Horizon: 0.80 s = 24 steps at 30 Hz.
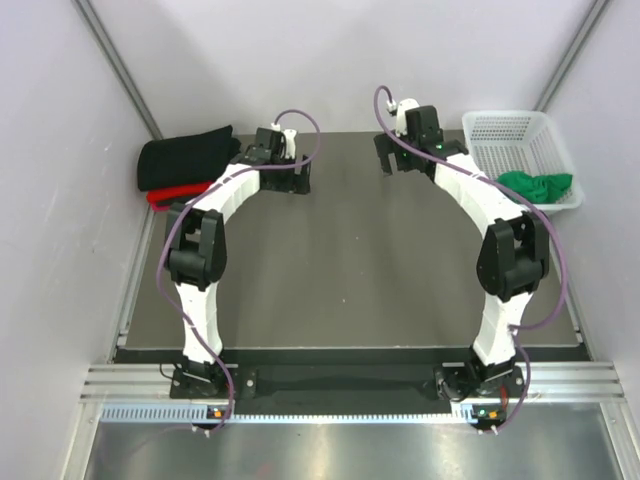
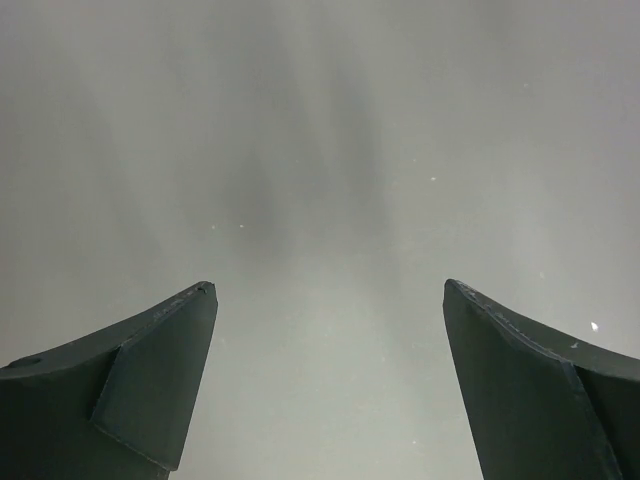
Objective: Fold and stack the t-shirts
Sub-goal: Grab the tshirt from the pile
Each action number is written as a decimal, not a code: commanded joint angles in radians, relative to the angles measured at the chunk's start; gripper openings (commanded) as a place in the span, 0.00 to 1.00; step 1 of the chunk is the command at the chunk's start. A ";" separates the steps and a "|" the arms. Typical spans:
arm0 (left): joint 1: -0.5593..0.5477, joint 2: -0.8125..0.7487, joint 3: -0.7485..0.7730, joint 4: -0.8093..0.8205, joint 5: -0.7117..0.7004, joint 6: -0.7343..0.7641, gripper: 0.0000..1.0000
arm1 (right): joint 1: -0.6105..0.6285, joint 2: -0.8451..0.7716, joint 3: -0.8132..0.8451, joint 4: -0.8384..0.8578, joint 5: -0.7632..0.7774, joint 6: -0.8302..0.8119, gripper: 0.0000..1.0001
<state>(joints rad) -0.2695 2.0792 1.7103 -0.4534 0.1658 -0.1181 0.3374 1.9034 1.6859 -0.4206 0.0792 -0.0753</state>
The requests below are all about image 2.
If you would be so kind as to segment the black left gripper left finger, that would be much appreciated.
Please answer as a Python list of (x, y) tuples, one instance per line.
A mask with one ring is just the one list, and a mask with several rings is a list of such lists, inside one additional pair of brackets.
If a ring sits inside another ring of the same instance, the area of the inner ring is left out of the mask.
[(2, 367), (2, 478), (168, 478), (184, 451), (216, 314), (216, 288), (203, 281)]

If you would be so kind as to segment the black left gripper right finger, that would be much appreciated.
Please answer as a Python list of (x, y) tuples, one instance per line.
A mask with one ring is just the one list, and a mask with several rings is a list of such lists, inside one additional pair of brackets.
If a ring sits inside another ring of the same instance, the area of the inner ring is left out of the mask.
[(454, 279), (443, 314), (486, 479), (636, 479), (639, 361)]

